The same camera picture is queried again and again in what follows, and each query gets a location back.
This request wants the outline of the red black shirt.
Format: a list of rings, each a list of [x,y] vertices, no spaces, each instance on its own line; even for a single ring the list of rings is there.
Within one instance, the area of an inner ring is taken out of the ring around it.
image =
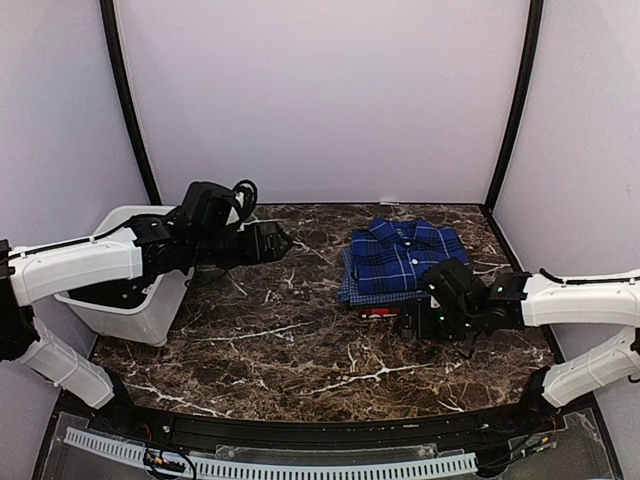
[[[401,313],[401,308],[371,307],[358,310],[357,316],[363,320],[392,319],[397,318]]]

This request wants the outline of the dark blue plaid shirt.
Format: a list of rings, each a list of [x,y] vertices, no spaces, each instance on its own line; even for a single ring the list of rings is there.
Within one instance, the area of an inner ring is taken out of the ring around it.
[[[366,294],[416,291],[424,273],[436,264],[458,258],[470,264],[456,231],[418,218],[393,222],[376,217],[351,234],[355,278]]]

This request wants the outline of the light blue checked shirt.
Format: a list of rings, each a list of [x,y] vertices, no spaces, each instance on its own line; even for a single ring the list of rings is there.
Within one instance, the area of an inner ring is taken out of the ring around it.
[[[363,293],[355,278],[355,264],[350,247],[342,251],[345,273],[338,290],[340,303],[349,304],[351,307],[394,305],[407,301],[428,300],[429,294],[422,291],[396,292],[396,293]]]

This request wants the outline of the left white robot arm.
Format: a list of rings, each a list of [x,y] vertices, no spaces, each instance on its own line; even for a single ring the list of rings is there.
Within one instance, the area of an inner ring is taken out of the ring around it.
[[[36,318],[35,302],[63,291],[135,280],[200,265],[223,269],[279,261],[293,245],[275,221],[204,224],[172,211],[135,215],[95,236],[35,248],[1,243],[1,358],[18,361],[88,407],[120,436],[140,412],[115,377],[82,357]]]

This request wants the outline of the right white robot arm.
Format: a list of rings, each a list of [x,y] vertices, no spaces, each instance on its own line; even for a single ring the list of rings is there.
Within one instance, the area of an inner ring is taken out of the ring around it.
[[[639,379],[639,273],[560,278],[541,269],[497,276],[486,285],[456,259],[419,280],[428,295],[430,337],[491,335],[555,324],[619,325],[611,339],[567,362],[530,375],[510,424],[534,432],[549,412],[622,378]]]

